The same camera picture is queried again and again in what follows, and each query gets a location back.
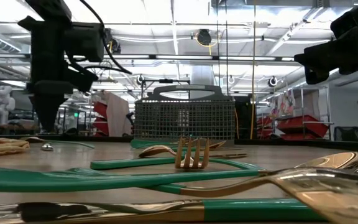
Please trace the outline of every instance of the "cutlery basket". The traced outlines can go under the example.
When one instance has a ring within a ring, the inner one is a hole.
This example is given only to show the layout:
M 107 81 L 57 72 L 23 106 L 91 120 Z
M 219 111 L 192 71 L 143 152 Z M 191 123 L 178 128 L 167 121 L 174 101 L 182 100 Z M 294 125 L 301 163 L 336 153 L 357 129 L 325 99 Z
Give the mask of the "cutlery basket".
M 164 95 L 173 91 L 186 96 L 193 91 L 213 94 L 195 99 Z M 234 127 L 234 102 L 230 96 L 224 96 L 218 86 L 162 86 L 155 88 L 151 96 L 135 102 L 134 139 L 177 141 L 183 136 L 234 144 Z

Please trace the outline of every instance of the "yellow cable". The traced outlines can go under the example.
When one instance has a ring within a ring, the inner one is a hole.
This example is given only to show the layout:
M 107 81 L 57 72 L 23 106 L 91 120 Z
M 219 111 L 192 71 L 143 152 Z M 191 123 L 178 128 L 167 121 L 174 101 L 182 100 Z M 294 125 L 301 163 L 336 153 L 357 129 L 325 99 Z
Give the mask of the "yellow cable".
M 202 47 L 209 47 L 209 55 L 212 55 L 212 50 L 211 50 L 211 47 L 215 46 L 216 44 L 218 44 L 218 42 L 220 41 L 220 34 L 218 34 L 219 38 L 218 38 L 218 41 L 213 44 L 213 45 L 203 45 L 202 43 L 200 43 L 198 40 L 197 40 L 197 37 L 198 37 L 198 33 L 196 33 L 196 38 L 195 40 L 197 41 L 198 44 L 200 44 Z
M 234 109 L 234 115 L 236 117 L 237 139 L 240 139 L 240 135 L 239 135 L 239 117 L 237 115 L 236 109 Z
M 254 136 L 254 116 L 255 116 L 255 95 L 254 95 L 254 81 L 255 81 L 255 51 L 256 51 L 256 0 L 254 0 L 254 56 L 252 58 L 252 114 L 251 114 L 251 136 Z

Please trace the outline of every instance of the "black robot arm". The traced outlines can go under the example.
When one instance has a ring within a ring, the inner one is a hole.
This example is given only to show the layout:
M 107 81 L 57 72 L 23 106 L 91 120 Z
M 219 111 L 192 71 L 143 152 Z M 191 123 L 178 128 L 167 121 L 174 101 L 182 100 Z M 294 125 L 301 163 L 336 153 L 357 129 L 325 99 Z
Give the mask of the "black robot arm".
M 66 101 L 65 94 L 76 88 L 90 90 L 98 77 L 78 65 L 75 56 L 90 62 L 102 62 L 104 51 L 120 72 L 130 73 L 121 67 L 107 48 L 106 29 L 101 18 L 85 0 L 80 0 L 100 23 L 72 22 L 71 11 L 63 0 L 25 0 L 44 21 L 30 16 L 18 24 L 31 31 L 31 79 L 27 89 L 30 100 L 44 129 L 53 129 L 59 106 Z
M 358 71 L 358 7 L 331 23 L 336 40 L 304 49 L 295 61 L 305 66 L 306 82 L 317 84 L 328 79 L 335 68 L 343 75 Z

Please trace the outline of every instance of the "basket handle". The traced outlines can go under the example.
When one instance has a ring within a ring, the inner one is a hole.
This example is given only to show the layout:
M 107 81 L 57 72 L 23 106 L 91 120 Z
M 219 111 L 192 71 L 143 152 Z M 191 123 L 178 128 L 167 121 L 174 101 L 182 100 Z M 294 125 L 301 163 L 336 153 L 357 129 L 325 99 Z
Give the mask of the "basket handle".
M 180 91 L 180 90 L 194 90 L 194 91 L 212 91 L 214 95 L 223 96 L 222 89 L 219 86 L 213 85 L 169 85 L 157 87 L 153 91 L 153 95 L 157 96 L 161 93 L 166 93 L 170 91 Z

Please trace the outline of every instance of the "white statue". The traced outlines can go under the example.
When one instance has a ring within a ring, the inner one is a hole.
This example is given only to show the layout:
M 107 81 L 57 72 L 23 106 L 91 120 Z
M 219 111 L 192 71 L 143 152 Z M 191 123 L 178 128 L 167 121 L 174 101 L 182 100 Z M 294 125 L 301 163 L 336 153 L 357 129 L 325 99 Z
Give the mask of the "white statue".
M 11 86 L 0 86 L 0 124 L 7 124 L 9 111 L 15 109 L 15 99 L 11 97 Z

